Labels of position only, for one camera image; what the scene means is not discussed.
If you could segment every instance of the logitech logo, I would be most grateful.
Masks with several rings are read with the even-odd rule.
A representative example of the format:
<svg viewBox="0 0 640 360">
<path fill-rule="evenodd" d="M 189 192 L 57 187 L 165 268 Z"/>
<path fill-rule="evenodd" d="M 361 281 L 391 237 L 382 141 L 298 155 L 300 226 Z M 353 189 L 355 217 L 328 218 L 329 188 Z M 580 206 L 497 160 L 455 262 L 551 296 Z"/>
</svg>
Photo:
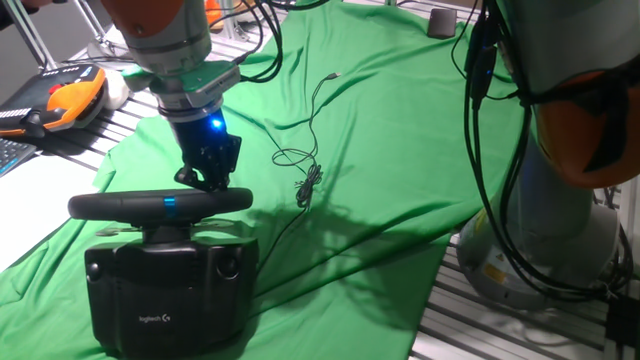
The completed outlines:
<svg viewBox="0 0 640 360">
<path fill-rule="evenodd" d="M 150 322 L 169 322 L 171 316 L 162 314 L 162 316 L 138 316 L 138 321 L 148 324 Z"/>
</svg>

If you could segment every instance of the keyboard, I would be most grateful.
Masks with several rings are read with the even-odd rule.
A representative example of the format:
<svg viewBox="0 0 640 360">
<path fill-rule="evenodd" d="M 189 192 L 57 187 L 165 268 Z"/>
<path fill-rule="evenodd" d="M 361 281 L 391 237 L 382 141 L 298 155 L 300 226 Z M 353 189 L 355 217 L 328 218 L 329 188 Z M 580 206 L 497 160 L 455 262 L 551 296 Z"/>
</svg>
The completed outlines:
<svg viewBox="0 0 640 360">
<path fill-rule="evenodd" d="M 15 169 L 21 162 L 28 160 L 36 149 L 30 144 L 0 138 L 0 177 Z"/>
</svg>

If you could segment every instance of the black button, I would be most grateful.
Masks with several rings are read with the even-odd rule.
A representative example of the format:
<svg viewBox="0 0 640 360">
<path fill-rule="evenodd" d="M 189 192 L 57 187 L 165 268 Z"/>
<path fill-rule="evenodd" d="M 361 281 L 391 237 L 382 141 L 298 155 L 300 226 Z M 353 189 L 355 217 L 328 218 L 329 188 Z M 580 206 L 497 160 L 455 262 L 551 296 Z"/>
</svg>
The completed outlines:
<svg viewBox="0 0 640 360">
<path fill-rule="evenodd" d="M 233 279 L 238 275 L 239 264 L 236 258 L 231 256 L 222 257 L 218 261 L 218 273 L 226 279 Z"/>
<path fill-rule="evenodd" d="M 91 263 L 87 265 L 87 280 L 98 281 L 102 275 L 102 269 L 97 263 Z"/>
</svg>

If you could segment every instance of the yellow label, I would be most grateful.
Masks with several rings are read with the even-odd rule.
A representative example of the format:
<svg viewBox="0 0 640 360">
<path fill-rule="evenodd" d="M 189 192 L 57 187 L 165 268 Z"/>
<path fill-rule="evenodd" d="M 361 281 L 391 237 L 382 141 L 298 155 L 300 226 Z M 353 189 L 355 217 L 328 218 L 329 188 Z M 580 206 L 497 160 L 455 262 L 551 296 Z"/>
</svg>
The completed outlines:
<svg viewBox="0 0 640 360">
<path fill-rule="evenodd" d="M 507 277 L 507 273 L 500 271 L 497 267 L 491 264 L 486 264 L 484 266 L 484 274 L 498 284 L 504 283 L 504 279 Z"/>
</svg>

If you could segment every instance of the black cable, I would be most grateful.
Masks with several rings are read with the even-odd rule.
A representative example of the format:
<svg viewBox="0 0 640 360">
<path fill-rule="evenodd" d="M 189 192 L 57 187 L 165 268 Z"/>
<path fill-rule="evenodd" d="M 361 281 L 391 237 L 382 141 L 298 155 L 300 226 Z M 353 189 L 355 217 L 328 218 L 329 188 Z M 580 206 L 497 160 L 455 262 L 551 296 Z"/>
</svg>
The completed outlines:
<svg viewBox="0 0 640 360">
<path fill-rule="evenodd" d="M 273 245 L 271 245 L 271 248 L 269 248 L 269 251 L 265 256 L 265 259 L 262 261 L 260 266 L 258 266 L 258 274 L 260 274 L 260 271 L 264 268 L 264 265 L 267 263 L 267 261 L 269 260 L 269 257 L 271 257 L 271 254 L 273 253 L 273 249 L 275 249 L 275 247 L 278 245 L 278 243 L 280 242 L 280 239 L 282 239 L 282 236 L 286 233 L 287 229 L 289 229 L 293 224 L 295 224 L 296 221 L 305 212 L 309 210 L 309 208 L 311 207 L 311 199 L 313 198 L 313 186 L 319 184 L 322 181 L 322 171 L 321 171 L 322 166 L 318 165 L 315 158 L 316 155 L 318 154 L 318 138 L 316 136 L 315 131 L 313 130 L 313 119 L 315 118 L 315 99 L 316 99 L 316 96 L 318 95 L 318 92 L 320 91 L 320 88 L 322 87 L 322 84 L 324 84 L 325 81 L 333 80 L 338 76 L 340 76 L 340 73 L 332 73 L 326 76 L 324 79 L 320 80 L 320 82 L 318 83 L 318 86 L 316 86 L 316 89 L 313 91 L 313 95 L 311 96 L 311 115 L 309 116 L 309 130 L 311 131 L 311 135 L 313 136 L 313 148 L 311 149 L 311 151 L 307 152 L 307 151 L 295 149 L 295 148 L 285 148 L 285 149 L 279 149 L 271 157 L 271 161 L 273 161 L 275 165 L 296 166 L 300 169 L 300 171 L 302 171 L 303 174 L 305 174 L 305 179 L 303 181 L 297 181 L 295 183 L 295 186 L 298 188 L 298 191 L 296 192 L 296 203 L 298 207 L 302 209 L 302 211 L 300 211 L 300 213 L 298 213 L 289 223 L 287 223 L 287 225 L 285 225 L 284 228 L 282 228 L 282 230 L 276 237 L 276 240 L 273 242 Z M 289 161 L 286 163 L 278 162 L 278 159 L 280 157 L 284 156 L 289 158 L 287 153 L 291 153 L 297 156 L 302 156 L 302 158 L 296 161 Z M 298 166 L 298 164 L 309 159 L 313 163 L 309 167 L 309 171 L 305 172 Z"/>
<path fill-rule="evenodd" d="M 408 2 L 418 2 L 418 1 L 405 0 L 405 1 L 400 2 L 397 6 L 400 6 L 400 5 L 402 5 L 404 3 L 408 3 Z M 455 51 L 456 51 L 456 48 L 458 47 L 458 44 L 460 43 L 460 40 L 464 36 L 464 33 L 467 31 L 467 27 L 469 27 L 469 23 L 471 23 L 471 17 L 473 16 L 473 12 L 476 11 L 476 7 L 477 6 L 478 6 L 478 0 L 476 0 L 473 3 L 473 7 L 471 7 L 471 12 L 469 13 L 469 17 L 467 18 L 467 21 L 465 21 L 464 27 L 462 28 L 462 31 L 460 32 L 460 36 L 458 36 L 458 38 L 456 39 L 456 42 L 453 44 L 453 47 L 451 48 L 451 53 L 450 53 L 451 62 L 453 63 L 453 66 L 455 66 L 455 68 L 456 68 L 456 70 L 458 70 L 458 73 L 460 74 L 460 76 L 462 76 L 462 78 L 465 79 L 465 80 L 467 79 L 467 76 L 464 74 L 462 69 L 460 69 L 460 66 L 458 65 L 458 62 L 456 61 Z M 515 92 L 513 92 L 513 93 L 511 93 L 509 95 L 505 95 L 505 96 L 502 96 L 502 97 L 494 97 L 494 96 L 491 96 L 491 95 L 487 95 L 486 97 L 488 99 L 491 99 L 491 100 L 494 100 L 494 101 L 501 101 L 501 100 L 512 99 L 512 98 L 516 97 L 517 94 L 518 94 L 518 92 L 515 91 Z"/>
<path fill-rule="evenodd" d="M 247 8 L 250 7 L 246 0 L 242 0 L 242 3 L 245 4 Z M 233 59 L 233 62 L 236 65 L 242 64 L 249 55 L 255 54 L 258 50 L 260 50 L 260 47 L 262 47 L 262 42 L 264 41 L 264 30 L 262 29 L 262 23 L 260 22 L 260 19 L 258 18 L 258 14 L 256 14 L 253 8 L 251 8 L 251 15 L 253 15 L 253 18 L 256 20 L 256 24 L 258 24 L 258 29 L 260 31 L 260 39 L 258 40 L 258 44 L 256 45 L 256 47 L 254 47 L 252 50 L 247 51 L 241 56 L 238 56 L 237 58 Z"/>
<path fill-rule="evenodd" d="M 487 11 L 487 2 L 483 4 L 482 13 L 486 13 Z M 542 293 L 545 296 L 550 298 L 554 298 L 557 300 L 563 301 L 584 301 L 593 298 L 603 298 L 607 296 L 611 287 L 606 287 L 605 289 L 591 289 L 591 288 L 580 288 L 577 286 L 572 286 L 569 284 L 564 284 L 554 279 L 549 278 L 541 274 L 536 268 L 534 268 L 526 259 L 522 257 L 520 252 L 517 250 L 513 241 L 511 240 L 507 228 L 507 217 L 508 213 L 508 204 L 509 197 L 511 192 L 515 186 L 517 176 L 520 171 L 520 166 L 522 165 L 522 161 L 524 159 L 524 155 L 526 152 L 526 143 L 529 134 L 530 121 L 532 116 L 531 107 L 525 105 L 525 121 L 523 121 L 523 128 L 521 131 L 520 139 L 518 141 L 518 146 L 516 149 L 516 153 L 514 154 L 511 165 L 509 167 L 509 171 L 507 173 L 507 178 L 503 185 L 503 193 L 501 196 L 500 203 L 500 226 L 498 226 L 498 222 L 495 219 L 493 214 L 493 209 L 491 208 L 491 203 L 486 194 L 486 188 L 484 186 L 484 179 L 482 175 L 482 163 L 481 163 L 481 152 L 480 152 L 480 134 L 479 134 L 479 105 L 481 99 L 474 99 L 473 104 L 473 129 L 474 129 L 474 143 L 472 146 L 471 136 L 469 133 L 469 112 L 470 112 L 470 94 L 471 94 L 471 79 L 473 79 L 473 74 L 468 74 L 467 81 L 465 83 L 465 107 L 464 107 L 464 131 L 465 131 L 465 143 L 467 146 L 467 152 L 469 155 L 469 160 L 472 165 L 472 169 L 474 172 L 474 176 L 476 178 L 476 183 L 478 185 L 478 189 L 480 192 L 480 196 L 483 202 L 483 205 L 486 209 L 487 215 L 489 217 L 489 221 L 493 228 L 493 231 L 496 235 L 498 242 L 500 243 L 503 252 L 505 253 L 510 265 L 514 269 L 514 271 L 518 274 L 523 282 L 528 284 L 534 290 Z M 548 289 L 542 289 L 536 284 L 534 284 L 523 272 L 524 269 L 530 276 L 541 282 L 543 285 L 548 287 Z M 614 287 L 620 286 L 620 283 L 611 284 Z M 566 295 L 566 293 L 570 294 L 570 297 L 562 297 L 560 296 L 556 290 L 561 291 Z"/>
<path fill-rule="evenodd" d="M 316 2 L 313 2 L 311 4 L 306 4 L 306 5 L 289 5 L 289 4 L 282 4 L 282 3 L 278 3 L 272 0 L 268 0 L 269 3 L 271 3 L 273 5 L 273 7 L 280 9 L 280 10 L 287 10 L 287 11 L 300 11 L 300 10 L 310 10 L 310 9 L 315 9 L 318 6 L 324 5 L 326 3 L 328 3 L 330 0 L 319 0 Z"/>
<path fill-rule="evenodd" d="M 284 60 L 284 50 L 282 48 L 282 33 L 281 33 L 281 29 L 280 29 L 280 23 L 278 21 L 278 18 L 276 16 L 276 12 L 275 9 L 273 9 L 273 7 L 270 5 L 270 2 L 267 1 L 267 6 L 269 7 L 269 9 L 271 10 L 274 18 L 275 18 L 275 24 L 273 23 L 273 21 L 271 20 L 271 17 L 267 14 L 266 10 L 263 7 L 263 3 L 261 0 L 256 0 L 256 5 L 258 6 L 258 10 L 260 10 L 260 12 L 263 14 L 265 21 L 267 22 L 267 25 L 269 26 L 269 29 L 271 30 L 271 33 L 273 34 L 273 38 L 276 42 L 276 47 L 277 47 L 277 54 L 276 57 L 274 58 L 273 62 L 271 63 L 271 65 L 265 69 L 264 71 L 262 71 L 261 73 L 251 76 L 251 77 L 247 77 L 247 76 L 241 76 L 241 81 L 248 81 L 248 82 L 254 82 L 254 83 L 265 83 L 267 81 L 272 80 L 273 78 L 275 78 L 278 73 L 280 72 L 280 69 L 282 68 L 282 63 Z M 271 70 L 273 70 L 275 68 L 275 70 L 268 76 L 263 77 L 264 75 L 266 75 L 267 73 L 269 73 Z"/>
<path fill-rule="evenodd" d="M 236 6 L 232 7 L 232 8 L 217 8 L 217 9 L 212 9 L 212 8 L 207 9 L 207 8 L 205 8 L 204 11 L 217 11 L 217 10 L 220 10 L 220 11 L 233 11 L 233 10 L 239 8 L 241 4 L 242 3 L 236 5 Z"/>
<path fill-rule="evenodd" d="M 615 210 L 615 206 L 613 205 L 613 190 L 611 188 L 602 189 L 604 192 L 605 204 L 611 210 Z"/>
<path fill-rule="evenodd" d="M 458 73 L 460 73 L 460 76 L 462 76 L 462 78 L 465 79 L 465 80 L 467 80 L 467 76 L 464 74 L 462 69 L 460 69 L 460 66 L 458 66 L 458 62 L 456 61 L 456 58 L 455 58 L 455 51 L 456 51 L 456 48 L 458 47 L 458 44 L 460 43 L 460 40 L 462 40 L 462 37 L 464 36 L 464 33 L 467 31 L 467 28 L 469 27 L 469 24 L 471 23 L 471 17 L 473 17 L 473 12 L 476 11 L 476 7 L 477 6 L 478 6 L 478 0 L 476 0 L 473 3 L 473 7 L 471 8 L 471 12 L 469 13 L 469 17 L 467 18 L 467 21 L 464 23 L 464 27 L 462 28 L 462 31 L 460 32 L 460 36 L 458 36 L 458 38 L 456 39 L 456 42 L 453 43 L 453 47 L 451 48 L 451 53 L 450 53 L 451 62 L 453 63 L 453 66 L 456 67 L 456 70 L 458 70 Z"/>
<path fill-rule="evenodd" d="M 416 0 L 404 0 L 404 1 L 400 1 L 399 3 L 396 4 L 396 7 L 400 7 L 404 4 L 408 4 L 408 3 L 415 3 L 415 4 L 424 4 L 421 1 L 416 1 Z"/>
<path fill-rule="evenodd" d="M 74 60 L 64 60 L 61 63 L 72 65 L 72 64 L 86 64 L 86 63 L 99 63 L 99 62 L 123 62 L 123 63 L 135 63 L 133 58 L 121 57 L 121 56 L 94 56 L 94 57 L 86 57 L 82 59 L 74 59 Z"/>
</svg>

